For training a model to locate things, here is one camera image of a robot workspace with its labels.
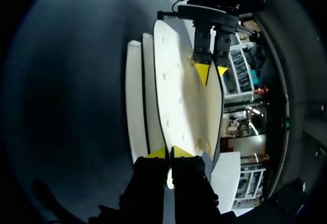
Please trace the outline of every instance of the white foam board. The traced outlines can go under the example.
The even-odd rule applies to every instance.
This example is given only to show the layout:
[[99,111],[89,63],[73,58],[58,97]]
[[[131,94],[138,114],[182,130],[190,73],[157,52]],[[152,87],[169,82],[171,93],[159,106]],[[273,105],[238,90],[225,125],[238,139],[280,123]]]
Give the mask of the white foam board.
[[150,153],[165,147],[158,116],[157,95],[154,74],[153,36],[144,33],[142,38],[145,75],[146,117]]
[[159,119],[168,151],[176,145],[192,155],[201,135],[200,85],[191,47],[163,21],[154,25],[154,63]]
[[138,41],[128,43],[125,74],[128,135],[133,162],[139,156],[148,155],[143,110],[141,47]]

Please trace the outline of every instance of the white panel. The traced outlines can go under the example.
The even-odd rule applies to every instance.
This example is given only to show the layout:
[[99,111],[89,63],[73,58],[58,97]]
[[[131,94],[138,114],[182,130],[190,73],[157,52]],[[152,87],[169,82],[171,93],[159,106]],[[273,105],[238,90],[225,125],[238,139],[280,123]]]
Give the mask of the white panel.
[[230,211],[233,206],[240,175],[240,153],[221,153],[211,173],[211,186],[219,196],[218,209],[222,214]]
[[159,123],[157,95],[155,90],[153,37],[143,34],[143,61],[145,74],[145,99],[150,153],[165,146]]
[[177,145],[193,154],[201,137],[199,89],[192,49],[163,21],[154,25],[155,75],[159,118],[168,151]]
[[128,43],[125,93],[129,143],[135,162],[139,156],[148,155],[143,112],[142,50],[138,41]]
[[206,128],[208,143],[210,144],[210,151],[207,151],[211,160],[214,159],[215,149],[218,142],[218,134],[220,128],[221,111],[223,104],[223,94],[219,83],[218,70],[216,65],[211,62],[209,68],[209,76],[206,87],[203,87],[204,99],[201,103],[206,110]]

